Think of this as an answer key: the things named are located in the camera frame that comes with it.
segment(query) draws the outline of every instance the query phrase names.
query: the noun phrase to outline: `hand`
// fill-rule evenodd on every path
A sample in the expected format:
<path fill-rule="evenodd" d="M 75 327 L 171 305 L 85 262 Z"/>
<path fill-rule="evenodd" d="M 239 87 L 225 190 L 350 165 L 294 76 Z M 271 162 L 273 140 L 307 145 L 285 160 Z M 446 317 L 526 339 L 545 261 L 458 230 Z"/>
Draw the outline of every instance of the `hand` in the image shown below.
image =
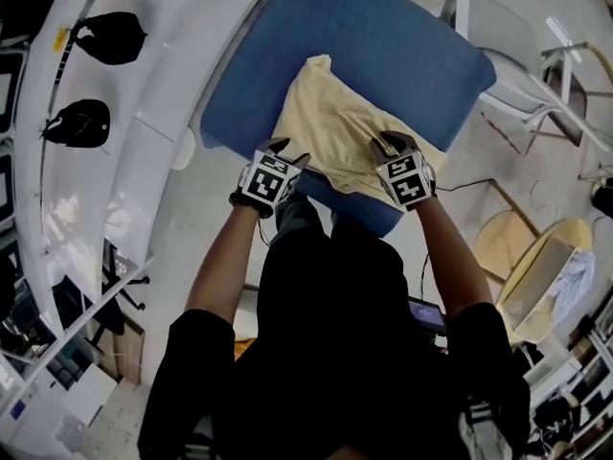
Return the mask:
<path fill-rule="evenodd" d="M 394 202 L 410 211 L 415 203 L 436 196 L 434 170 L 413 137 L 398 131 L 381 131 L 381 137 L 389 145 L 373 139 L 371 152 L 381 184 Z M 389 154 L 390 146 L 397 153 Z"/>
<path fill-rule="evenodd" d="M 294 192 L 298 177 L 310 160 L 305 153 L 293 162 L 278 154 L 287 146 L 289 138 L 271 138 L 256 149 L 251 162 L 242 170 L 237 189 L 230 195 L 232 205 L 245 205 L 260 212 L 267 219 L 275 206 Z"/>

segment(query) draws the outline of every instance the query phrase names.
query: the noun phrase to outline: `yellow cloth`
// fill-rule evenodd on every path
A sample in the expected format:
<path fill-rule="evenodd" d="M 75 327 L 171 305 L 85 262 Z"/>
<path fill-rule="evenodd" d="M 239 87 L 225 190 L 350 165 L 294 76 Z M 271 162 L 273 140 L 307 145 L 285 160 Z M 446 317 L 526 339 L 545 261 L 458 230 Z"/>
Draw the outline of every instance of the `yellow cloth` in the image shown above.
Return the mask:
<path fill-rule="evenodd" d="M 325 175 L 336 191 L 358 192 L 396 206 L 376 175 L 371 139 L 380 140 L 378 133 L 386 129 L 408 133 L 435 171 L 446 154 L 353 92 L 332 74 L 330 65 L 328 55 L 310 57 L 289 86 L 273 133 L 291 139 L 281 156 L 293 160 L 309 152 L 308 167 Z"/>

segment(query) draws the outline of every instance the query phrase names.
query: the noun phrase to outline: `blue cushion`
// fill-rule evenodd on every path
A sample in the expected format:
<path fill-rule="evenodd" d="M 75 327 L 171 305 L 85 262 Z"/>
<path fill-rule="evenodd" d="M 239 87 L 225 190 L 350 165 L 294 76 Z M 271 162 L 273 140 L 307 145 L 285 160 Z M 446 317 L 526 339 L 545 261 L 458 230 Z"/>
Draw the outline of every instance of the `blue cushion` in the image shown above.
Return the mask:
<path fill-rule="evenodd" d="M 250 158 L 269 138 L 287 88 L 307 58 L 328 54 L 332 72 L 368 101 L 447 150 L 479 94 L 491 62 L 410 0 L 270 0 L 243 39 L 202 115 L 200 129 Z M 335 192 L 305 172 L 299 189 L 354 216 L 379 237 L 402 212 L 370 197 Z"/>

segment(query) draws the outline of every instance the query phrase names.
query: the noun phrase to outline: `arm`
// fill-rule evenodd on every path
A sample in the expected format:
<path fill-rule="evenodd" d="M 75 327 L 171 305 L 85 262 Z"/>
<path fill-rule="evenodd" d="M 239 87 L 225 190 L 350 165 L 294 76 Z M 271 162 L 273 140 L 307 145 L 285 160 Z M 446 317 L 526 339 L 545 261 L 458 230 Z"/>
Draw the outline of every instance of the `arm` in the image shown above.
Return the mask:
<path fill-rule="evenodd" d="M 232 322 L 259 216 L 248 206 L 232 210 L 198 271 L 186 311 L 170 326 L 139 434 L 143 460 L 180 456 L 197 422 L 216 406 L 234 363 Z"/>
<path fill-rule="evenodd" d="M 185 310 L 209 311 L 232 324 L 242 295 L 251 242 L 260 213 L 237 205 L 209 249 Z"/>
<path fill-rule="evenodd" d="M 429 197 L 415 206 L 447 316 L 477 303 L 493 303 L 483 269 L 439 200 Z"/>
<path fill-rule="evenodd" d="M 416 203 L 437 288 L 447 311 L 449 356 L 458 390 L 486 401 L 513 453 L 530 435 L 530 388 L 513 368 L 502 316 L 484 270 L 439 200 Z"/>

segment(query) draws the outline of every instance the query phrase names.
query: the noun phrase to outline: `towel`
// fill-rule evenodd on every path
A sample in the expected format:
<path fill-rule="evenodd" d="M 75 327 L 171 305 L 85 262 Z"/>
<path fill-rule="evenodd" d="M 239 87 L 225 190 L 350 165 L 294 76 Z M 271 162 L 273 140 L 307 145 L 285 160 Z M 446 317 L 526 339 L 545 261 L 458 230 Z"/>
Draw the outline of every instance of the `towel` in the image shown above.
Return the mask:
<path fill-rule="evenodd" d="M 309 152 L 308 168 L 325 175 L 336 191 L 361 193 L 396 206 L 376 175 L 371 139 L 380 140 L 379 132 L 384 130 L 410 134 L 435 172 L 446 154 L 353 92 L 332 74 L 330 66 L 328 55 L 310 57 L 289 86 L 273 133 L 291 139 L 281 155 L 294 160 Z"/>
<path fill-rule="evenodd" d="M 549 290 L 556 303 L 552 324 L 559 324 L 592 286 L 596 258 L 591 250 L 578 250 L 558 274 Z"/>

